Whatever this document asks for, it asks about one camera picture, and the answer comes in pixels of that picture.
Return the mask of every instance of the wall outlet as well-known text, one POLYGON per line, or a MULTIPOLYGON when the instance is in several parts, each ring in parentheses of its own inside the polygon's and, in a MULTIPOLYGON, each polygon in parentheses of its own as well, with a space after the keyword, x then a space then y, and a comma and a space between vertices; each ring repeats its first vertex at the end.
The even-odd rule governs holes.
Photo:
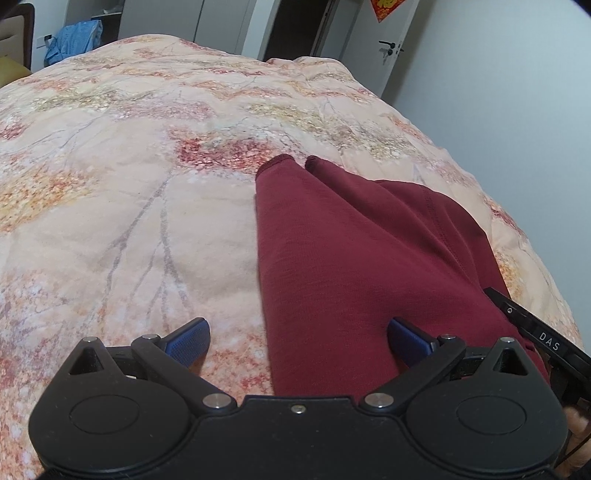
POLYGON ((37 41, 35 42, 35 48, 43 48, 45 46, 45 42, 50 40, 51 35, 45 35, 45 37, 38 37, 37 41))

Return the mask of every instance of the red decoration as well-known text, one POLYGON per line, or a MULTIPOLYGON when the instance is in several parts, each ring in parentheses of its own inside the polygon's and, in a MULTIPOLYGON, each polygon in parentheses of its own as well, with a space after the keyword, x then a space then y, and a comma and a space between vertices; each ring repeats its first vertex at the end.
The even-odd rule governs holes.
POLYGON ((371 0, 378 23, 391 14, 404 0, 371 0))

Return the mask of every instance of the wall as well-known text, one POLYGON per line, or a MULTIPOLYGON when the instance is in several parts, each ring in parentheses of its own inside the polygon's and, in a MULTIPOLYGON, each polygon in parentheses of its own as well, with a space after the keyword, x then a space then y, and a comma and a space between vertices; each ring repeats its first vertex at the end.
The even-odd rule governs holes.
POLYGON ((248 25, 244 39, 242 55, 262 60, 279 3, 280 0, 256 0, 251 23, 248 25))
POLYGON ((420 3, 384 98, 526 231, 591 347, 591 18, 570 0, 420 3))
POLYGON ((37 48, 37 39, 45 35, 55 35, 64 26, 68 0, 27 0, 35 5, 35 30, 33 34, 33 58, 31 70, 43 68, 43 59, 47 49, 37 48))

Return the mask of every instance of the yellow cushion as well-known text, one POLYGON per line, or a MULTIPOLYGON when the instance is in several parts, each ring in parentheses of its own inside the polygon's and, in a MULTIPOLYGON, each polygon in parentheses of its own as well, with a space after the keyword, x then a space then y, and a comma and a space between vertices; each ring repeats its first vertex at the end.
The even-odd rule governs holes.
POLYGON ((10 57, 0 57, 0 88, 10 82, 28 77, 31 71, 10 57))

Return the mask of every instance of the red fabric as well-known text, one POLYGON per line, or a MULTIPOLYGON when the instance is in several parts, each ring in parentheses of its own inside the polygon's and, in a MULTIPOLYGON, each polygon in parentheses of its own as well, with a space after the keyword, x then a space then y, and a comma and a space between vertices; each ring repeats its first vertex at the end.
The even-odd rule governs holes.
POLYGON ((486 234, 454 200, 289 155, 256 178, 259 274, 276 395, 359 398, 401 372, 386 328, 403 317, 470 346, 531 342, 484 295, 508 295, 486 234))

